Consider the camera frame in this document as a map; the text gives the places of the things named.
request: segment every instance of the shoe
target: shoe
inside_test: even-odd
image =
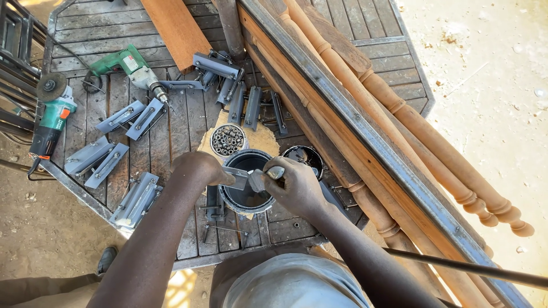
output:
[[[114,246],[109,246],[103,250],[101,260],[99,260],[99,264],[97,265],[97,275],[106,273],[106,270],[109,269],[117,254],[118,250]]]

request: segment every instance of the green power drill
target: green power drill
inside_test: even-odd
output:
[[[110,54],[89,66],[90,73],[100,77],[108,72],[124,71],[132,83],[141,89],[149,90],[164,104],[169,104],[168,93],[158,82],[158,77],[149,68],[145,59],[137,51],[135,46],[128,45],[128,48],[117,53]]]
[[[65,126],[67,117],[76,111],[72,88],[63,74],[50,73],[42,76],[36,86],[38,99],[44,102],[44,114],[32,138],[28,154],[35,159],[27,178],[38,168],[42,159],[50,159]]]

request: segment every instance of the angle grinder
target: angle grinder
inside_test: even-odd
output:
[[[35,159],[27,178],[38,168],[42,159],[50,159],[65,127],[67,117],[76,111],[78,105],[72,97],[72,88],[67,78],[60,73],[42,76],[36,87],[38,100],[44,103],[44,114],[32,138],[28,155]]]

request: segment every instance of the grinding disc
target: grinding disc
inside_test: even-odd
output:
[[[42,76],[36,86],[36,95],[41,101],[53,101],[65,92],[68,80],[61,73],[49,73]]]

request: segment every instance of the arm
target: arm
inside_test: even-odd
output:
[[[205,187],[231,183],[204,152],[175,159],[164,190],[114,259],[88,308],[160,307],[186,221]]]
[[[284,182],[262,176],[266,190],[293,214],[310,222],[341,255],[375,307],[445,307],[395,259],[328,203],[309,166],[284,157],[269,161],[286,169]]]

